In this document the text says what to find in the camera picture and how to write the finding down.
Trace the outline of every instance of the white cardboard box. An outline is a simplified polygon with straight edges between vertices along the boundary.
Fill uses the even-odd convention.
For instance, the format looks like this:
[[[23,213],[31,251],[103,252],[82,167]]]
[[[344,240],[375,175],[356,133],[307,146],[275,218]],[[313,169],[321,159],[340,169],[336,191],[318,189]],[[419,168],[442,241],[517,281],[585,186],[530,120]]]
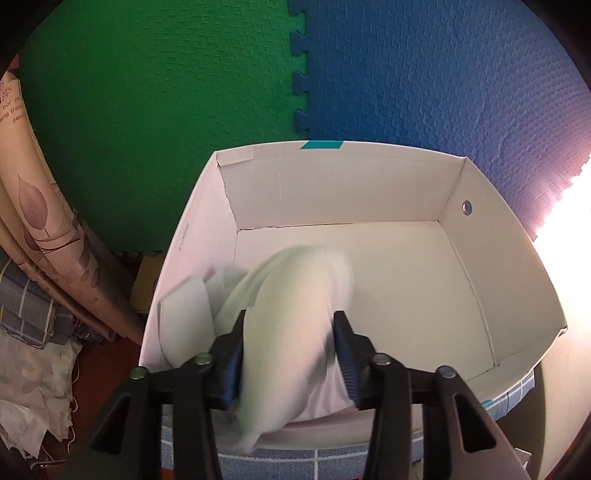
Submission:
[[[364,142],[279,142],[211,156],[164,261],[140,365],[169,368],[157,304],[175,286],[227,264],[251,269],[298,244],[349,256],[355,291],[347,314],[356,332],[407,367],[455,367],[480,401],[526,376],[566,328],[529,237],[467,158]],[[372,412],[344,411],[289,424],[263,444],[366,443],[371,420]]]

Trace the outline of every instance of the foam floor mat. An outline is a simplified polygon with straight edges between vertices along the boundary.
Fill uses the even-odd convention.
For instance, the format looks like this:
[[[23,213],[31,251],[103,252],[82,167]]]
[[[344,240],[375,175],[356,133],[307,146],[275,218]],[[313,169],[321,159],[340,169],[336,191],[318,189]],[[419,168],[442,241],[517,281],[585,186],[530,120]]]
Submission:
[[[288,0],[308,70],[297,128],[313,140],[429,148],[473,160],[530,236],[591,151],[591,93],[519,0]]]
[[[302,138],[285,0],[64,0],[21,52],[62,191],[115,251],[166,250],[212,152]]]

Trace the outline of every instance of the yellow object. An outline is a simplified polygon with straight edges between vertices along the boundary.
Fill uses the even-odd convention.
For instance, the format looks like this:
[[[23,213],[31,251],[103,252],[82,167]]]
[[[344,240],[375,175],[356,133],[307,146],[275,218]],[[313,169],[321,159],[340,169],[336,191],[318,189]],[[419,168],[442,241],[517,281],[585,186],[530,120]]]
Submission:
[[[138,276],[135,279],[134,286],[131,288],[131,298],[129,300],[136,312],[148,313],[150,311],[154,287],[163,262],[164,255],[162,254],[157,254],[154,257],[144,257],[142,259]]]

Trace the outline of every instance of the white fabric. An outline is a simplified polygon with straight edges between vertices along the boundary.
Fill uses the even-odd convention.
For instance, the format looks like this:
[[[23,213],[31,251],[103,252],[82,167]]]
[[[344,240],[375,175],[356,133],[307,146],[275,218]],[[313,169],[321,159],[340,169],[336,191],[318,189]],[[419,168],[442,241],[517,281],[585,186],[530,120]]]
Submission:
[[[248,308],[240,399],[226,424],[215,416],[220,445],[249,452],[265,432],[352,404],[332,335],[334,311],[347,309],[352,287],[345,256],[319,247],[279,252],[236,286],[215,319],[216,333],[227,333]]]
[[[207,279],[205,287],[213,318],[217,316],[230,293],[245,275],[246,270],[236,265],[226,265]]]
[[[215,334],[205,283],[188,278],[158,304],[160,347],[174,368],[198,353],[207,352]]]
[[[35,457],[47,430],[58,440],[72,425],[72,368],[81,345],[26,345],[0,328],[0,436]]]

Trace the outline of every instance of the leaf pattern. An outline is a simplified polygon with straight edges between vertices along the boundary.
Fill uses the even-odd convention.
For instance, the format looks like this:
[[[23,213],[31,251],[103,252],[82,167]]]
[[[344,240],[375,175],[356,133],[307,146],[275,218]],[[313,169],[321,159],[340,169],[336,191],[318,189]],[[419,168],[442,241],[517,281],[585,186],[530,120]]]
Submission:
[[[74,209],[74,218],[72,220],[72,225],[74,225],[74,228],[78,228],[79,225],[82,225],[82,217],[80,216],[80,214],[78,213],[78,210]]]
[[[22,229],[22,236],[25,239],[25,243],[28,245],[28,247],[31,250],[33,250],[34,252],[40,252],[41,251],[41,248],[39,248],[39,245],[37,245],[37,242],[35,242],[35,239],[30,234],[29,230],[27,230],[26,228],[23,228]]]
[[[80,254],[80,258],[78,259],[78,264],[81,268],[88,268],[90,264],[90,241],[88,237],[84,236],[84,247],[82,248],[82,253]]]
[[[34,185],[18,176],[18,203],[22,214],[35,230],[43,230],[47,224],[47,202]]]
[[[66,197],[61,192],[57,182],[51,183],[51,186],[53,187],[53,190],[56,193],[57,199],[60,201],[61,206],[66,205]]]
[[[67,247],[68,245],[71,245],[77,241],[81,240],[79,236],[75,236],[72,240],[70,240],[68,243],[65,243],[63,245],[60,245],[59,247],[55,247],[55,248],[45,248],[45,247],[41,247],[41,252],[43,254],[50,254],[52,252],[57,252],[58,250],[61,250],[62,248]]]
[[[64,227],[64,223],[62,223],[59,230],[55,231],[55,233],[53,233],[51,235],[49,233],[47,233],[47,235],[48,235],[47,238],[38,238],[37,243],[38,244],[40,244],[42,242],[47,243],[47,242],[53,242],[55,240],[60,240],[63,238],[73,237],[73,240],[70,240],[70,243],[71,243],[72,241],[76,241],[76,240],[79,240],[80,238],[82,238],[78,234],[78,232],[76,230],[74,230],[74,227],[72,227],[71,223],[66,224],[65,227]]]
[[[92,275],[92,281],[90,282],[90,286],[92,288],[96,288],[97,285],[100,283],[100,270],[99,267],[96,267],[94,275]]]

